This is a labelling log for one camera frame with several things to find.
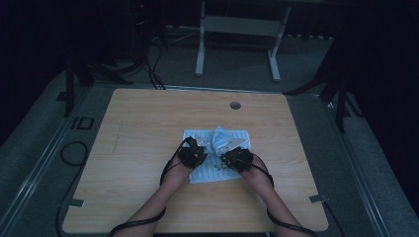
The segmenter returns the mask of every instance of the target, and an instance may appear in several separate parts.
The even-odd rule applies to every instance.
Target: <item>light blue fabric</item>
[[[208,142],[206,161],[190,175],[190,183],[209,183],[224,180],[239,179],[241,176],[222,164],[219,156],[223,153],[219,148],[224,147],[231,138],[244,138],[242,148],[251,149],[249,133],[246,130],[225,130],[218,126],[215,130],[185,130],[184,139],[199,136]]]

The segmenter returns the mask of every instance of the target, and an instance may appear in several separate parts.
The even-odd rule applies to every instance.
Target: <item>wooden surface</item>
[[[231,102],[239,102],[233,110]],[[278,94],[118,89],[115,91],[70,206],[69,233],[104,233],[125,222],[159,186],[164,165],[186,129],[245,129],[252,152],[274,177],[296,218],[327,229],[322,204],[287,99]],[[273,231],[266,207],[240,180],[186,184],[167,205],[156,232]]]

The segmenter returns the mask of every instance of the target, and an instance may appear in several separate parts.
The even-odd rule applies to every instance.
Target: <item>person's arm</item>
[[[266,170],[265,165],[258,157],[254,156],[253,164]],[[269,212],[279,221],[301,226],[298,220],[293,216],[287,206],[284,204],[281,197],[272,187],[269,178],[262,173],[260,170],[252,167],[248,172],[244,171],[241,176],[246,183],[255,191],[255,193],[262,199]],[[290,237],[307,237],[310,236],[306,233],[291,230],[275,224],[275,229],[279,236],[290,236]]]
[[[171,166],[180,162],[176,156]],[[179,164],[165,175],[164,181],[160,188],[148,199],[148,201],[130,218],[127,222],[143,220],[155,217],[165,208],[167,202],[187,181],[193,169]],[[114,237],[130,237],[130,236],[152,236],[157,226],[157,221],[145,225],[138,225],[116,232]]]

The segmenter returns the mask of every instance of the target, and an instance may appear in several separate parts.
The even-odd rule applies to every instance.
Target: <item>dark background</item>
[[[209,10],[219,14],[229,6],[225,1],[214,2],[218,5]],[[269,9],[266,4],[271,2],[261,1],[259,8]],[[323,66],[334,71],[349,65],[349,89],[418,213],[418,3],[357,1],[356,7],[349,7],[348,1],[290,2],[294,8],[286,34],[335,39]],[[45,85],[64,69],[70,52],[107,64],[128,57],[130,51],[141,53],[143,48],[136,43],[140,38],[132,30],[130,4],[117,0],[0,3],[0,143],[19,124]],[[200,1],[173,0],[165,4],[167,25],[199,25]],[[258,17],[254,8],[229,9],[238,9],[232,14]]]

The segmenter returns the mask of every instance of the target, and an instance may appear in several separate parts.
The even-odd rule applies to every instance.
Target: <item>wooden table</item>
[[[239,110],[231,102],[241,105]],[[159,186],[186,129],[245,129],[252,152],[277,192],[307,228],[327,229],[287,99],[279,94],[210,91],[115,91],[70,206],[68,233],[104,233],[125,222]],[[266,207],[243,180],[186,184],[170,200],[156,232],[267,232]]]

